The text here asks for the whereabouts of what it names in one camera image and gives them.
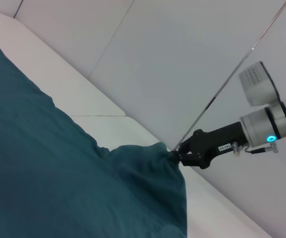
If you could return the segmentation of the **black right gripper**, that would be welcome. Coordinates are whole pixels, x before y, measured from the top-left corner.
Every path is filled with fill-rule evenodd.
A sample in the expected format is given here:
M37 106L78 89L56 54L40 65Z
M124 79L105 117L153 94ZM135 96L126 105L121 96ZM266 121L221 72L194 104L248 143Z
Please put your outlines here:
M238 146L245 144L245 135L240 122L211 132L198 129L178 146L177 152L172 154L172 161L204 170L210 166L215 157L231 152L233 143Z

